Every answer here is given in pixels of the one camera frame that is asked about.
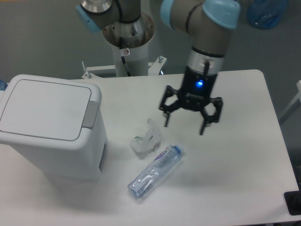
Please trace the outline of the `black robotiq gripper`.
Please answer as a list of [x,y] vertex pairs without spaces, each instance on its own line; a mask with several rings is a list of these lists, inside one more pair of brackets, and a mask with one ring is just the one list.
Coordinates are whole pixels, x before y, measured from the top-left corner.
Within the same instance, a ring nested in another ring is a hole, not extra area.
[[201,113],[203,116],[199,131],[201,136],[206,127],[212,123],[218,123],[222,113],[223,99],[211,97],[216,78],[217,74],[199,72],[187,66],[180,89],[176,90],[167,85],[160,101],[159,110],[165,118],[164,127],[168,126],[171,113],[180,107]]

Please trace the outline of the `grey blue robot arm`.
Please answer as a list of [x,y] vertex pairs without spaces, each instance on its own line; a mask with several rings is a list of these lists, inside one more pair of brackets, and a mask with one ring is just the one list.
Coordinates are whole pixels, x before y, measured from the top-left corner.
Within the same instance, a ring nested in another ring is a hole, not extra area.
[[[155,31],[153,20],[139,0],[82,0],[78,17],[90,32],[102,32],[114,51],[118,77],[148,75],[147,46]],[[201,130],[217,123],[221,97],[211,97],[233,31],[240,4],[235,0],[165,0],[160,7],[163,23],[193,38],[179,89],[167,86],[159,109],[166,118],[180,108],[201,113]]]

